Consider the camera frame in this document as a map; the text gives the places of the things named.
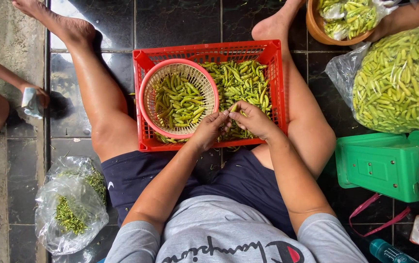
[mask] green scale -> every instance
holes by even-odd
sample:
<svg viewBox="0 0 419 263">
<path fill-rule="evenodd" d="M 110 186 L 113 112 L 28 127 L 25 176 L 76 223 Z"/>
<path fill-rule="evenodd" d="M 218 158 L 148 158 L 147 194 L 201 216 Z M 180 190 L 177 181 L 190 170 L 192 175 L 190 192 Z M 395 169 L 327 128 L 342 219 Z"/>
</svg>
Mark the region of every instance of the green scale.
<svg viewBox="0 0 419 263">
<path fill-rule="evenodd" d="M 363 187 L 406 203 L 419 201 L 419 131 L 339 138 L 336 167 L 343 188 Z"/>
</svg>

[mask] black tile floor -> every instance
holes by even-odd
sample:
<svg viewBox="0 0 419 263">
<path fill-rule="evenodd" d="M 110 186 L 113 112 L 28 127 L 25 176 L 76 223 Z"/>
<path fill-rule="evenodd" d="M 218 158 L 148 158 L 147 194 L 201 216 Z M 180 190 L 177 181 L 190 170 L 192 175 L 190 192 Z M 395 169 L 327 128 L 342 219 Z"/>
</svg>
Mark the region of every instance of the black tile floor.
<svg viewBox="0 0 419 263">
<path fill-rule="evenodd" d="M 251 40 L 253 26 L 274 14 L 281 6 L 278 0 L 52 0 L 51 3 L 55 12 L 85 19 L 101 33 L 97 40 L 98 46 L 100 41 L 102 59 L 124 94 L 134 91 L 133 49 Z M 337 137 L 370 133 L 354 120 L 350 109 L 323 72 L 332 57 L 345 53 L 349 48 L 315 41 L 307 32 L 305 13 L 304 7 L 289 32 L 288 42 L 295 64 Z M 67 153 L 69 156 L 89 156 L 99 167 L 99 160 L 91 146 L 91 126 L 82 105 L 72 59 L 65 45 L 55 36 L 52 36 L 50 48 L 52 103 L 51 128 L 47 131 L 52 138 L 50 157 L 55 160 Z M 33 234 L 33 199 L 37 191 L 36 132 L 16 114 L 10 115 L 8 188 L 11 263 L 36 261 L 36 238 Z M 228 149 L 212 149 L 204 153 L 196 168 L 201 173 L 200 180 L 210 181 L 231 154 Z M 318 183 L 344 224 L 347 224 L 349 215 L 357 206 L 373 195 L 373 192 L 362 188 L 341 188 L 337 182 L 334 157 Z M 373 230 L 392 219 L 406 205 L 381 197 L 352 219 L 354 228 L 361 233 Z M 419 213 L 419 204 L 413 204 L 413 210 L 402 223 L 388 227 L 376 236 L 419 260 L 419 247 L 409 242 L 413 216 Z M 117 212 L 110 206 L 108 212 L 109 224 L 87 248 L 72 255 L 53 257 L 51 261 L 95 263 L 104 258 L 118 231 Z M 353 239 L 371 263 L 378 262 L 368 253 L 360 238 Z"/>
</svg>

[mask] orange bowl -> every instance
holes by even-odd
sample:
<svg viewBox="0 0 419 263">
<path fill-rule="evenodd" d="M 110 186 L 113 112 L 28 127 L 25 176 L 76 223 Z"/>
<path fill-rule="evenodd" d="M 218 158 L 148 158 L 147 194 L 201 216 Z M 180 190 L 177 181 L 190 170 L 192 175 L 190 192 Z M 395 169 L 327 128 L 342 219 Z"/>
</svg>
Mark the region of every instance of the orange bowl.
<svg viewBox="0 0 419 263">
<path fill-rule="evenodd" d="M 309 0 L 307 3 L 306 23 L 309 33 L 320 43 L 338 46 L 354 45 L 366 39 L 375 30 L 375 28 L 373 28 L 372 30 L 362 33 L 350 40 L 347 40 L 346 38 L 345 40 L 332 39 L 324 32 L 324 20 L 323 17 L 321 17 L 319 10 L 317 10 L 317 6 L 318 0 Z"/>
</svg>

